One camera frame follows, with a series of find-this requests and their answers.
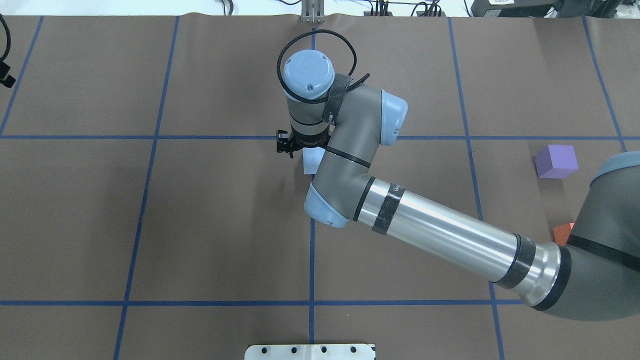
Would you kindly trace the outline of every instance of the purple block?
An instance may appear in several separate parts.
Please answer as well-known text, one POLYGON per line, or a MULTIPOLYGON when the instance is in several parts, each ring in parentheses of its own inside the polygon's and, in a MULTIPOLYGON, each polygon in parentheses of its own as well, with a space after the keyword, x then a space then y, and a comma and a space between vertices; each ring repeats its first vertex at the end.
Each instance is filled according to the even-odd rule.
POLYGON ((578 160, 571 145, 547 145, 534 159, 541 179, 563 179, 578 170, 578 160))

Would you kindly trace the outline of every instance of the light blue cap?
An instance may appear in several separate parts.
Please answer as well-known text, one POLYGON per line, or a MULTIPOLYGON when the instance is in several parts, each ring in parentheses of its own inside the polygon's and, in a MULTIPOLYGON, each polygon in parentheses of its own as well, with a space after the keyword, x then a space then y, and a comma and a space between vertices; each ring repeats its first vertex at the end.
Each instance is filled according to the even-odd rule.
POLYGON ((305 211, 310 217, 333 227, 344 227, 349 221, 320 196, 313 184, 309 186, 305 200, 305 211))
POLYGON ((382 129, 380 144, 391 146, 396 142, 409 104, 403 99, 382 90, 382 129))
POLYGON ((611 156, 604 162, 604 164, 602 164, 598 175, 593 178, 591 184, 593 185, 593 181, 596 181, 596 179, 608 172, 616 171, 621 168, 637 166, 640 166, 640 151, 629 151, 616 154, 611 156))
POLYGON ((329 57, 317 50, 300 50, 285 62, 284 82, 296 94, 313 100, 329 91, 335 78, 329 57))

